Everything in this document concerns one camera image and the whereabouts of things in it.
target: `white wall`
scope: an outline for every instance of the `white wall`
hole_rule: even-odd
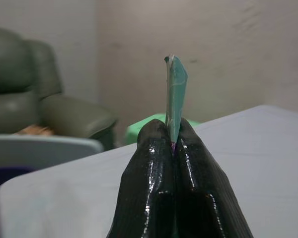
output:
[[[0,27],[56,51],[65,93],[98,100],[95,0],[0,0]]]
[[[189,75],[189,119],[262,103],[298,110],[298,0],[106,0],[97,23],[101,98],[120,136],[165,112],[169,53]]]

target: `armchair armrest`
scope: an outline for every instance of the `armchair armrest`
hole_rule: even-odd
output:
[[[73,137],[92,137],[116,122],[105,108],[60,94],[41,101],[41,115],[56,134]]]

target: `green leather armchair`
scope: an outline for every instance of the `green leather armchair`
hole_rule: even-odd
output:
[[[116,118],[105,108],[62,95],[52,48],[0,29],[0,134],[41,124],[63,136],[114,147]]]

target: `white tablecloth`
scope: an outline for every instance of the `white tablecloth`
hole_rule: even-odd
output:
[[[195,130],[226,172],[253,235],[298,238],[298,114],[258,106]],[[2,237],[105,238],[135,148],[6,182],[0,187]]]

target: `white chair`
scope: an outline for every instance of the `white chair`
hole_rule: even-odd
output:
[[[64,136],[0,135],[0,167],[35,170],[103,152],[100,142]]]

